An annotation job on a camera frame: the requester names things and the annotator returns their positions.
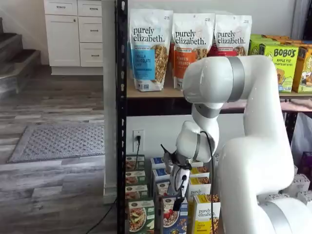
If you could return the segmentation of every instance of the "staircase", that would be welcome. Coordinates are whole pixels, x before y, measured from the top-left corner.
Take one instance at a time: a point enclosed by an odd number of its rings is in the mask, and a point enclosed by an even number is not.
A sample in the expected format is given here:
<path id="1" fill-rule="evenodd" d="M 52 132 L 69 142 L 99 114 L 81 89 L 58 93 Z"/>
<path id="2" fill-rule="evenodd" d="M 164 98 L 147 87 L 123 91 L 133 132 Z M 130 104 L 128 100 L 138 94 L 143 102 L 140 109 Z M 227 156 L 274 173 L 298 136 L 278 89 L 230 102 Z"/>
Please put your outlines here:
<path id="1" fill-rule="evenodd" d="M 0 18 L 0 99 L 19 93 L 40 64 L 40 51 L 24 50 L 21 35 L 4 33 Z"/>

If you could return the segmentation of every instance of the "floor mat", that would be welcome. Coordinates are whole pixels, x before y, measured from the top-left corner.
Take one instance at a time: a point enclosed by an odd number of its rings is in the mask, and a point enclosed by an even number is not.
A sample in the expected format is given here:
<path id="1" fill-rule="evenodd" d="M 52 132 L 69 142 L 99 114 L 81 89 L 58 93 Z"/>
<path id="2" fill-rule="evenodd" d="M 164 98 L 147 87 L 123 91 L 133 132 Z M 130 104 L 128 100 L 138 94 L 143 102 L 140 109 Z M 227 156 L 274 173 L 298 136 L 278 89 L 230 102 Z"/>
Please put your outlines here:
<path id="1" fill-rule="evenodd" d="M 28 126 L 7 161 L 29 162 L 104 154 L 103 123 Z"/>

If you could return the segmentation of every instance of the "wooden floor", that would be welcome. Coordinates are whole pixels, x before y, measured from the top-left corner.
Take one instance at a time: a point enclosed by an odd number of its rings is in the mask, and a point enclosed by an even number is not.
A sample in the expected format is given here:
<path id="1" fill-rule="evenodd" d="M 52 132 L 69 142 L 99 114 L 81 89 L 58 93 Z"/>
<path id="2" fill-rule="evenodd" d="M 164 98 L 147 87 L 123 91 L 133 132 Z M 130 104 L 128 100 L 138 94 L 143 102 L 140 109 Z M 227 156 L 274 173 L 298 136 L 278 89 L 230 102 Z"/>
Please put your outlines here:
<path id="1" fill-rule="evenodd" d="M 51 76 L 40 67 L 0 100 L 0 234 L 84 234 L 102 204 L 104 156 L 5 164 L 29 123 L 103 121 L 101 76 Z M 116 233 L 116 211 L 92 233 Z"/>

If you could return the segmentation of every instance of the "cable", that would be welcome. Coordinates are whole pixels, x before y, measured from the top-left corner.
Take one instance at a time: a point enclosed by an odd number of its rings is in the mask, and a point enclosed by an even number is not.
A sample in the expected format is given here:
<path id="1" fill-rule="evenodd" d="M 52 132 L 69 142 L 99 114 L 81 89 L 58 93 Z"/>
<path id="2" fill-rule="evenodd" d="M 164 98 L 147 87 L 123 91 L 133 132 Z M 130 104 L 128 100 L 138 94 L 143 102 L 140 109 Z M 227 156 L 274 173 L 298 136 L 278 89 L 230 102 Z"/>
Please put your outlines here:
<path id="1" fill-rule="evenodd" d="M 211 226 L 213 230 L 213 234 L 215 234 L 215 226 L 214 226 L 214 156 L 213 156 L 213 151 L 211 149 L 211 143 L 210 139 L 208 137 L 208 134 L 205 131 L 201 131 L 200 133 L 204 133 L 207 137 L 207 142 L 209 144 L 209 150 L 210 150 L 210 155 L 211 155 Z"/>
<path id="2" fill-rule="evenodd" d="M 113 202 L 113 204 L 111 205 L 111 207 L 109 208 L 109 210 L 106 212 L 106 214 L 103 216 L 103 218 L 100 219 L 100 221 L 94 225 L 92 228 L 89 229 L 89 231 L 86 232 L 86 234 L 89 234 L 94 228 L 96 228 L 108 215 L 108 213 L 112 210 L 112 208 L 114 207 L 114 204 L 117 202 L 117 198 L 115 199 L 115 201 Z"/>
<path id="3" fill-rule="evenodd" d="M 138 151 L 140 150 L 141 136 L 136 136 L 136 140 L 137 140 L 137 152 L 136 152 L 135 170 L 137 169 L 137 158 L 138 158 Z"/>

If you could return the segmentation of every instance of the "granola bag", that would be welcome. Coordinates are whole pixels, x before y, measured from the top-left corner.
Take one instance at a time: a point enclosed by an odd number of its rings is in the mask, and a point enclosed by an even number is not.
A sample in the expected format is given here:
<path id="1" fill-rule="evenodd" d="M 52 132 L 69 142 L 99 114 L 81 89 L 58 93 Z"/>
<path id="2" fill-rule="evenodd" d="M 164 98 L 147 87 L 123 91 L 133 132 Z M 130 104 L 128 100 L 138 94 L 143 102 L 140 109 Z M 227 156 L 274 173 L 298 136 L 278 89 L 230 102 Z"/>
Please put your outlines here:
<path id="1" fill-rule="evenodd" d="M 175 43 L 174 82 L 182 89 L 186 68 L 207 56 L 214 35 L 215 14 L 174 13 L 172 35 Z"/>
<path id="2" fill-rule="evenodd" d="M 247 55 L 251 31 L 251 16 L 216 15 L 209 56 Z"/>
<path id="3" fill-rule="evenodd" d="M 135 87 L 160 91 L 164 86 L 173 11 L 132 9 L 130 44 Z"/>

